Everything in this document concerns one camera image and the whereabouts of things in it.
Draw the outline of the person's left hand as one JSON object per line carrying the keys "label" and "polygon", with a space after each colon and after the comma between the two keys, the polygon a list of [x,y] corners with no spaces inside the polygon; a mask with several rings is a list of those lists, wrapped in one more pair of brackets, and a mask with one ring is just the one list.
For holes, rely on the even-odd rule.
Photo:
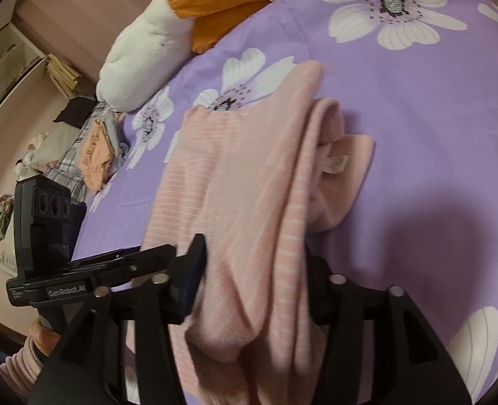
{"label": "person's left hand", "polygon": [[34,345],[45,356],[50,356],[61,335],[42,325],[41,317],[37,316],[29,326],[29,336]]}

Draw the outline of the pink ribbed sleeve forearm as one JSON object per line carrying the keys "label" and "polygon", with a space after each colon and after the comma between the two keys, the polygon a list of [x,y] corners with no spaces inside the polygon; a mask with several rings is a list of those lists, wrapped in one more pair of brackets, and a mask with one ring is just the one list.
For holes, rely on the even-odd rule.
{"label": "pink ribbed sleeve forearm", "polygon": [[28,336],[24,346],[0,364],[0,375],[20,399],[26,400],[43,366],[33,339]]}

